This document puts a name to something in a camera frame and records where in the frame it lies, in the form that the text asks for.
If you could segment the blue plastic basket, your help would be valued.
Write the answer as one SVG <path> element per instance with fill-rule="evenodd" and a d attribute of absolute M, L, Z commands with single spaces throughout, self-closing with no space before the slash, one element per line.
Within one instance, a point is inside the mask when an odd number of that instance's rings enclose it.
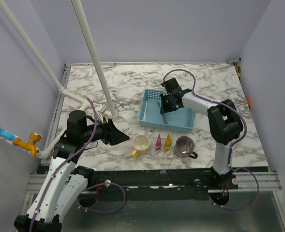
<path fill-rule="evenodd" d="M 189 108 L 180 108 L 177 111 L 165 113 L 167 125 L 164 124 L 160 109 L 157 105 L 161 103 L 160 95 L 162 91 L 153 89 L 144 89 L 141 95 L 141 103 L 138 110 L 138 121 L 140 126 L 189 133 L 195 127 L 195 112 Z M 143 121 L 145 106 L 147 106 L 146 120 Z"/>

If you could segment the yellow mug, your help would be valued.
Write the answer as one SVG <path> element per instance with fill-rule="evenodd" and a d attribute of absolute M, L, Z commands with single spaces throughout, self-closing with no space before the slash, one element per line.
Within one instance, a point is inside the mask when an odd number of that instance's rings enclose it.
<path fill-rule="evenodd" d="M 133 152 L 131 153 L 132 158 L 136 158 L 140 155 L 146 155 L 150 146 L 150 140 L 145 135 L 137 135 L 133 139 Z"/>

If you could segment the yellow toothpaste tube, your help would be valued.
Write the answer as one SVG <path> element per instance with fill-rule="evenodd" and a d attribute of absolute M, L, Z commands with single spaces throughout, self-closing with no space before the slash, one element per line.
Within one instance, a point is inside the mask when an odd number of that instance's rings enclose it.
<path fill-rule="evenodd" d="M 164 144 L 164 151 L 165 152 L 169 151 L 171 146 L 172 146 L 172 140 L 170 135 L 168 134 Z"/>

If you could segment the light blue toothbrush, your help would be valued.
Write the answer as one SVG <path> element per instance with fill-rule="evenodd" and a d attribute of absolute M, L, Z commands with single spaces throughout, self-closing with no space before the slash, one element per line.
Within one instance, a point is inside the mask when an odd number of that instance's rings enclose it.
<path fill-rule="evenodd" d="M 161 152 L 163 152 L 163 149 L 159 149 L 159 150 L 157 150 L 155 153 L 153 153 L 153 154 L 149 155 L 149 156 L 148 156 L 148 159 L 153 158 L 155 155 L 160 154 Z"/>

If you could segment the purple mug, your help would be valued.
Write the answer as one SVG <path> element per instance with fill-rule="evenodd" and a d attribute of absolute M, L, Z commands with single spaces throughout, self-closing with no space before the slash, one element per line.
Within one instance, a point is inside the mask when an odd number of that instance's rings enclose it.
<path fill-rule="evenodd" d="M 180 159 L 197 159 L 198 154 L 194 151 L 194 141 L 188 136 L 181 136 L 176 140 L 174 146 L 174 155 Z"/>

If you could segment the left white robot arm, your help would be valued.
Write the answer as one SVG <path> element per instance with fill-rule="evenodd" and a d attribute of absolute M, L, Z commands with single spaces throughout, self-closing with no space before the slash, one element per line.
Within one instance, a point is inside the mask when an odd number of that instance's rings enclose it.
<path fill-rule="evenodd" d="M 101 140 L 118 145 L 130 138 L 118 130 L 112 119 L 103 123 L 82 110 L 69 114 L 67 129 L 54 146 L 44 183 L 25 215 L 17 216 L 14 226 L 19 232 L 60 232 L 62 222 L 79 194 L 94 187 L 94 170 L 76 167 L 89 142 Z"/>

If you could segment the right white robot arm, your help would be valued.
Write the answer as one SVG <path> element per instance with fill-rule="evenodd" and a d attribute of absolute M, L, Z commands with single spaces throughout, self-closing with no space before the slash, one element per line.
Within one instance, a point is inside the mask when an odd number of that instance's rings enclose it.
<path fill-rule="evenodd" d="M 175 78 L 164 81 L 161 86 L 166 91 L 161 94 L 161 114 L 185 107 L 207 116 L 210 133 L 216 141 L 215 160 L 211 167 L 216 174 L 210 177 L 210 184 L 215 189 L 222 189 L 228 182 L 225 174 L 231 172 L 232 146 L 245 131 L 241 115 L 231 100 L 219 102 L 190 89 L 183 90 Z"/>

